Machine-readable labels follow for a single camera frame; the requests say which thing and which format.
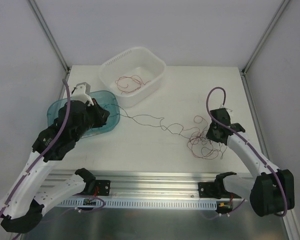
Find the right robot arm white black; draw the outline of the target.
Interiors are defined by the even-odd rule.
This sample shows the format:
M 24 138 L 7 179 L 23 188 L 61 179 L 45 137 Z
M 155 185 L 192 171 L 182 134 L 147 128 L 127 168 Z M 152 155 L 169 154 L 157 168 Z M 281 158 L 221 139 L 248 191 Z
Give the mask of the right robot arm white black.
M 260 216 L 284 216 L 295 207 L 294 176 L 288 169 L 281 170 L 251 144 L 248 134 L 239 123 L 232 123 L 225 108 L 209 112 L 211 124 L 206 137 L 231 149 L 249 170 L 252 179 L 239 177 L 235 172 L 220 173 L 215 177 L 212 194 L 224 198 L 236 194 L 250 202 Z

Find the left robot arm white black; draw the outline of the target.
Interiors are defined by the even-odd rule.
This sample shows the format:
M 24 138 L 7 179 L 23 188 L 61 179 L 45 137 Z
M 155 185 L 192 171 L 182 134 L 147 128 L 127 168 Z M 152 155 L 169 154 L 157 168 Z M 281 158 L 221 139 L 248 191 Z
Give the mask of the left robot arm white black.
M 80 168 L 66 181 L 39 193 L 50 172 L 90 129 L 106 125 L 110 112 L 95 99 L 70 100 L 58 110 L 57 118 L 41 131 L 32 145 L 29 159 L 7 195 L 0 200 L 0 224 L 8 233 L 26 234 L 43 216 L 72 195 L 94 196 L 96 178 Z

